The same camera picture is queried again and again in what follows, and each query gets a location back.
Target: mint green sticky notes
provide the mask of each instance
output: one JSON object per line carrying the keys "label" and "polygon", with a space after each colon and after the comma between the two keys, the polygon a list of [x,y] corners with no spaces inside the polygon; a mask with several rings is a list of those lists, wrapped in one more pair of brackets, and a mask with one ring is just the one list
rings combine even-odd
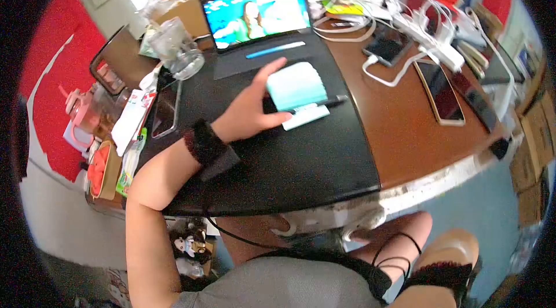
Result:
{"label": "mint green sticky notes", "polygon": [[266,88],[278,111],[288,111],[327,100],[326,89],[313,66],[302,61],[268,77]]}

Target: laptop screen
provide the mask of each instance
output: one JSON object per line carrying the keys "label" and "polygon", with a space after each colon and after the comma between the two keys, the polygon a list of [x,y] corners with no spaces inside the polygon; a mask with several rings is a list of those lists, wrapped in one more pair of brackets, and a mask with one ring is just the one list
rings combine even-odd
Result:
{"label": "laptop screen", "polygon": [[219,51],[269,35],[309,28],[305,0],[210,0],[205,15]]}

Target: black wristband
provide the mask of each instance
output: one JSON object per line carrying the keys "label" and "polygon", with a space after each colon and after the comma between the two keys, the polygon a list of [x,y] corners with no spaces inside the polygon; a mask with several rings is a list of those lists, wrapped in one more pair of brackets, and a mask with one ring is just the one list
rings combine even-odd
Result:
{"label": "black wristband", "polygon": [[214,162],[227,149],[227,145],[203,119],[197,120],[192,129],[185,132],[184,140],[193,158],[204,167]]}

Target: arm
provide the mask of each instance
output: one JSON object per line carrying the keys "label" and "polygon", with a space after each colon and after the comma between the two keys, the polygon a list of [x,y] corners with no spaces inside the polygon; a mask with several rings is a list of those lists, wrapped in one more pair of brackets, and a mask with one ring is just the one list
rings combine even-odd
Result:
{"label": "arm", "polygon": [[[263,114],[268,76],[286,63],[280,58],[262,68],[251,85],[212,123],[229,143],[280,125],[289,113]],[[129,188],[126,205],[126,261],[129,295],[134,308],[170,307],[181,292],[166,222],[160,212],[201,165],[179,140],[148,161]]]}

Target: pen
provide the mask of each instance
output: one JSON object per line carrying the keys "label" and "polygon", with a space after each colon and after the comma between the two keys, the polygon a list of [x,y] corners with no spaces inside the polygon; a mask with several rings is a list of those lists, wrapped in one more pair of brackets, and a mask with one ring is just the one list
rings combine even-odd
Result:
{"label": "pen", "polygon": [[288,110],[288,112],[292,115],[295,115],[295,113],[297,113],[299,111],[309,109],[309,108],[316,108],[316,107],[319,107],[321,105],[325,105],[327,108],[333,108],[335,106],[340,105],[341,103],[344,103],[348,99],[349,99],[348,96],[345,96],[345,95],[335,96],[334,98],[329,98],[329,99],[327,99],[325,101],[322,101],[322,102],[311,103],[311,104],[303,105],[302,107],[299,107],[299,108]]}
{"label": "pen", "polygon": [[295,47],[300,47],[300,46],[305,46],[305,43],[303,41],[298,41],[298,42],[295,42],[295,43],[280,45],[280,46],[276,46],[276,47],[273,47],[273,48],[268,48],[266,50],[258,51],[258,52],[252,53],[252,54],[248,54],[248,55],[245,56],[245,58],[253,59],[255,57],[260,57],[261,55],[274,53],[274,52],[279,52],[279,51],[283,51],[283,50],[289,50],[290,48],[295,48]]}

